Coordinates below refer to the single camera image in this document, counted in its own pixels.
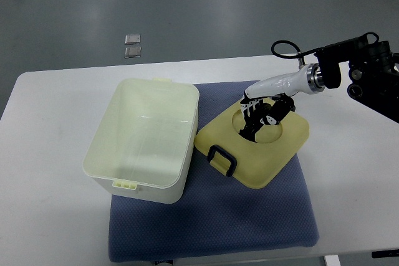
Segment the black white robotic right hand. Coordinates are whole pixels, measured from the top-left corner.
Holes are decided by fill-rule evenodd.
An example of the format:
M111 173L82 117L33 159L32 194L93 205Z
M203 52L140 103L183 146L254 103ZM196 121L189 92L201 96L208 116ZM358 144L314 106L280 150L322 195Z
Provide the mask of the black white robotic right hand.
M263 126L275 126L295 109L292 97L299 93L313 95L324 90L318 64L303 65L297 72L278 75L250 85L240 101L245 122L239 135L249 141Z

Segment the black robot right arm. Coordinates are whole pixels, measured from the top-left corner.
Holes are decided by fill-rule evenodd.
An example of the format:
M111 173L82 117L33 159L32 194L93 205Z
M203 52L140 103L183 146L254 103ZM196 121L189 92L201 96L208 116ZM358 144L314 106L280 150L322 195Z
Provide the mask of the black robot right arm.
M349 97L398 122L398 54L391 51L389 41L368 32L318 48L314 55L326 88L340 86L339 64L348 62Z

